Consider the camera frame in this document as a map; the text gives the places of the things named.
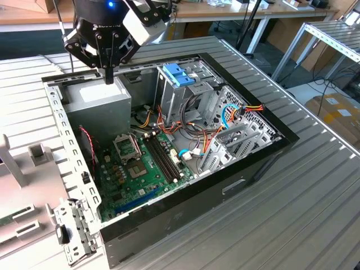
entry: workbench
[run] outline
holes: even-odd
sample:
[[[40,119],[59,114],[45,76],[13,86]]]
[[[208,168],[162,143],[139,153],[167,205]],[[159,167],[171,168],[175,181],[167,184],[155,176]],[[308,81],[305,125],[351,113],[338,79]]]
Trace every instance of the workbench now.
[[[142,47],[133,62],[207,52],[300,140],[265,176],[115,269],[353,269],[360,259],[360,153],[223,40],[203,37]],[[67,54],[50,61],[70,72]],[[41,77],[61,74],[41,56],[0,62],[0,125],[11,154],[42,141],[70,197],[71,166]],[[75,71],[87,67],[74,62]],[[0,269],[68,269],[55,235],[0,261]],[[101,250],[75,269],[107,269]]]
[[[65,28],[73,27],[74,9],[71,0],[61,0],[59,4],[62,20]],[[297,11],[281,0],[276,0],[268,9],[258,10],[254,19],[260,19],[260,23],[247,49],[247,53],[253,53],[258,45],[262,34],[270,19],[295,18],[295,17],[325,17],[329,21],[338,10],[335,8]],[[178,4],[178,12],[172,21],[176,23],[191,23],[198,21],[228,21],[242,20],[245,16],[245,8],[238,8],[227,4],[224,7],[212,7],[204,0],[201,3],[181,2]],[[32,31],[59,29],[55,10],[50,14],[21,10],[18,8],[4,7],[0,10],[0,32]]]

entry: white connector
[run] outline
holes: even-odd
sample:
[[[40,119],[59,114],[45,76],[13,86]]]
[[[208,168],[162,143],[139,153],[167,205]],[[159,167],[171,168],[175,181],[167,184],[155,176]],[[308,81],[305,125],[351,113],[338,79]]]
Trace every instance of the white connector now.
[[[184,159],[184,160],[190,160],[192,159],[192,156],[190,154],[190,152],[185,152],[184,154],[181,155],[181,157]]]
[[[194,156],[196,156],[197,158],[200,156],[200,154],[201,154],[201,149],[200,148],[195,148],[194,150],[192,150],[191,151],[192,152],[192,154],[194,155]]]

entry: metal table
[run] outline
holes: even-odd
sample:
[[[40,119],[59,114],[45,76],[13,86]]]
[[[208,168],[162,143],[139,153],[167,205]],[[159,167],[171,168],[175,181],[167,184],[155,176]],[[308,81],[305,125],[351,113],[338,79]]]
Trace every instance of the metal table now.
[[[208,52],[300,137],[256,184],[117,269],[353,269],[360,259],[360,153],[223,40],[147,46],[134,62]],[[49,59],[70,71],[66,54]],[[75,70],[86,69],[79,61]],[[71,166],[40,78],[60,71],[42,57],[0,62],[0,124],[12,153],[43,141],[70,196]],[[0,261],[0,269],[67,269],[55,235]],[[98,252],[77,269],[107,269]]]
[[[272,79],[276,80],[281,74],[282,69],[290,59],[291,54],[296,49],[298,42],[305,32],[313,35],[312,39],[305,47],[303,53],[297,60],[297,63],[300,63],[303,58],[309,53],[313,47],[316,39],[319,39],[325,42],[327,45],[336,49],[342,54],[341,58],[337,63],[332,67],[328,72],[325,78],[329,78],[331,74],[339,67],[341,62],[346,58],[350,58],[355,62],[360,61],[360,29],[348,26],[342,21],[328,21],[328,22],[305,22],[299,29],[294,40],[291,42],[289,48],[281,59],[279,65],[272,75]]]

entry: power cable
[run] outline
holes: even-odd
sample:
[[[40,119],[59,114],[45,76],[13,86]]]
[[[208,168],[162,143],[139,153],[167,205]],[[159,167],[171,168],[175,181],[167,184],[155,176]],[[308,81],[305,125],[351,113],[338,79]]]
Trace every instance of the power cable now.
[[[60,26],[60,30],[62,32],[62,35],[65,36],[66,33],[65,33],[64,23],[62,22],[62,19],[61,19],[59,7],[57,6],[56,0],[52,0],[52,2],[54,3],[55,10],[56,10],[56,13],[57,13],[58,24]],[[73,73],[74,72],[74,63],[73,63],[73,57],[71,56],[71,53],[69,53],[69,58],[70,58],[71,72]]]

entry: red cable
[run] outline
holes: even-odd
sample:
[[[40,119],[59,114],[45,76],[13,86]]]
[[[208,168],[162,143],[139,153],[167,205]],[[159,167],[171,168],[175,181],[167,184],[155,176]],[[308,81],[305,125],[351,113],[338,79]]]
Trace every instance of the red cable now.
[[[94,146],[92,144],[92,140],[91,140],[91,137],[90,137],[89,133],[82,127],[79,127],[79,129],[81,131],[83,131],[85,133],[85,135],[88,137],[90,147],[91,147],[92,170],[93,170],[93,175],[94,175],[93,177],[95,177],[95,152],[94,152]]]

